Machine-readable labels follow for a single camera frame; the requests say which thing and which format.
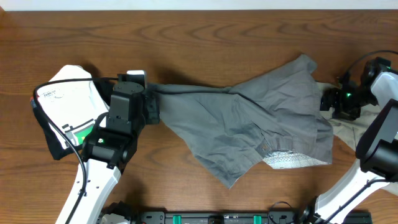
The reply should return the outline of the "grey shorts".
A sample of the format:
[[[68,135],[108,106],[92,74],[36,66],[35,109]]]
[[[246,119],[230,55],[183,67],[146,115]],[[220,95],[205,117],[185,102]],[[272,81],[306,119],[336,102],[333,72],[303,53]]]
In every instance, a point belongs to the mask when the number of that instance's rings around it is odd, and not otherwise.
[[[160,118],[195,159],[231,188],[252,166],[328,165],[333,128],[320,114],[321,93],[307,55],[225,88],[151,84]]]

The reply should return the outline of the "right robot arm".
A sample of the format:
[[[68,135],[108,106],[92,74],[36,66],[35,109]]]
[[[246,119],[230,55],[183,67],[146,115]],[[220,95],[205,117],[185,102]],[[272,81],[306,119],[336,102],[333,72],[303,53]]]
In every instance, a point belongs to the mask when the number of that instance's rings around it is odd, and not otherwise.
[[[361,108],[380,106],[381,112],[365,130],[356,146],[356,160],[349,171],[327,192],[308,205],[299,223],[343,223],[347,215],[378,189],[397,182],[397,71],[391,61],[376,57],[365,64],[360,85],[350,81],[324,92],[322,111],[332,117],[354,121]]]

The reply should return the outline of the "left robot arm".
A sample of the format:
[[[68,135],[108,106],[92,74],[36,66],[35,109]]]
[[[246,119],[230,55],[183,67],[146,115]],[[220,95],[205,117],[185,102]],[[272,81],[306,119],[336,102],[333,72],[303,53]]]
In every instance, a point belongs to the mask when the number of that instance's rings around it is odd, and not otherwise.
[[[84,166],[78,172],[86,175],[76,177],[57,223],[135,223],[137,216],[124,202],[104,204],[136,153],[144,126],[159,122],[159,104],[147,89],[145,72],[120,74],[109,111],[98,116],[83,141]]]

